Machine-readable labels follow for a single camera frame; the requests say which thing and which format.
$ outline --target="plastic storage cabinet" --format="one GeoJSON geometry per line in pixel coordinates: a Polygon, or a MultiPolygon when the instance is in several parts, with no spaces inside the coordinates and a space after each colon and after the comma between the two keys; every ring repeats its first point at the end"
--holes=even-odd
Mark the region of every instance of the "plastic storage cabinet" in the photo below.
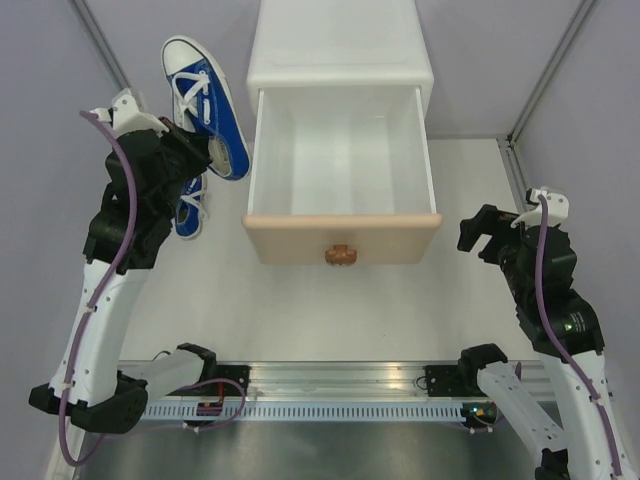
{"type": "Polygon", "coordinates": [[[247,215],[273,265],[417,263],[442,223],[413,0],[263,0],[247,86],[247,215]]]}

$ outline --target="white floor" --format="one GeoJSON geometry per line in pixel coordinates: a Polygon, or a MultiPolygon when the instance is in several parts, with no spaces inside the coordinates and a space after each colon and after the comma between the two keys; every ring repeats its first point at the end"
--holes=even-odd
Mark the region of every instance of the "white floor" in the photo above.
{"type": "Polygon", "coordinates": [[[182,342],[224,361],[456,360],[487,342],[536,358],[498,267],[456,250],[460,220],[484,203],[515,211],[496,141],[433,140],[429,151],[445,223],[408,267],[261,265],[240,224],[249,180],[210,175],[211,216],[197,239],[172,234],[162,247],[122,359],[182,342]]]}

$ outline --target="floor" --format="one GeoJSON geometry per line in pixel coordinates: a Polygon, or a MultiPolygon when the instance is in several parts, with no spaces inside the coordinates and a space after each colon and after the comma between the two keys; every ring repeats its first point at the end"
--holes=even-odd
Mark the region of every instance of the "floor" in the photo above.
{"type": "Polygon", "coordinates": [[[496,141],[433,140],[429,151],[444,225],[415,266],[264,266],[240,224],[248,178],[210,176],[210,218],[197,239],[162,247],[121,358],[192,342],[222,361],[437,361],[495,342],[535,359],[499,269],[456,250],[460,220],[484,203],[515,211],[496,141]]]}
{"type": "Polygon", "coordinates": [[[492,434],[472,436],[435,423],[241,422],[199,436],[178,429],[107,440],[82,469],[79,480],[513,480],[533,476],[533,462],[506,423],[492,434]]]}

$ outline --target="blue sneaker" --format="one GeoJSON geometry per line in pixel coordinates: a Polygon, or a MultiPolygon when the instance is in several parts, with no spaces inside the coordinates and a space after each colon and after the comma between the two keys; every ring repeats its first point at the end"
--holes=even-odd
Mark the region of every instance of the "blue sneaker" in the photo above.
{"type": "Polygon", "coordinates": [[[202,223],[207,217],[202,205],[206,187],[207,179],[203,173],[187,182],[182,189],[174,223],[176,233],[183,240],[196,237],[202,229],[202,223]]]}
{"type": "Polygon", "coordinates": [[[225,180],[238,180],[250,161],[218,62],[196,41],[181,35],[162,47],[162,67],[173,92],[173,120],[187,131],[210,136],[210,169],[225,180]]]}

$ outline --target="open drawer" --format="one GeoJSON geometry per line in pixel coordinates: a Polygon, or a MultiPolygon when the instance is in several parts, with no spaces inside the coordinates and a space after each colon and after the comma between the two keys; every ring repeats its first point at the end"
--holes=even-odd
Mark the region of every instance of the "open drawer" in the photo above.
{"type": "Polygon", "coordinates": [[[420,88],[260,91],[247,215],[272,265],[417,263],[436,213],[420,88]]]}

